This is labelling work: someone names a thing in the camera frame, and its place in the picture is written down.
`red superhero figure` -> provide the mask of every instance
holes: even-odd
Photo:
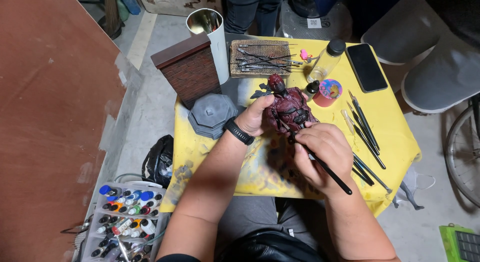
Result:
[[[282,77],[277,74],[268,78],[268,86],[273,91],[275,100],[265,109],[267,121],[277,133],[288,133],[280,120],[293,131],[305,128],[305,121],[318,122],[298,87],[285,88]]]

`painted floor line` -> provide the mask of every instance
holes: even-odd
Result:
[[[158,14],[149,13],[147,11],[143,13],[140,26],[138,26],[137,34],[135,34],[135,38],[133,38],[130,50],[128,51],[127,58],[138,70],[140,70],[140,66],[144,60],[145,52],[147,51],[147,45],[150,41],[150,36],[152,36],[152,31],[153,27],[155,26],[155,20],[157,19],[157,16]]]

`broom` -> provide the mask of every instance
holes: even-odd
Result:
[[[112,36],[120,23],[117,0],[105,0],[105,33]]]

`hand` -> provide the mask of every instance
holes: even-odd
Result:
[[[273,94],[261,96],[247,107],[247,109],[235,119],[235,123],[240,130],[253,137],[263,134],[264,130],[261,127],[262,114],[264,109],[273,103],[274,99]]]
[[[350,176],[353,153],[347,139],[342,131],[333,124],[305,122],[305,126],[307,128],[299,130],[295,136],[295,140],[298,142],[295,143],[295,164],[305,179],[326,197],[332,198],[345,194],[315,160],[309,159],[308,152],[301,144],[307,145],[351,188],[355,185]]]

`black phone screen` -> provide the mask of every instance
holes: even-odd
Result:
[[[363,43],[349,46],[346,48],[346,55],[364,93],[384,90],[388,87],[370,45]]]

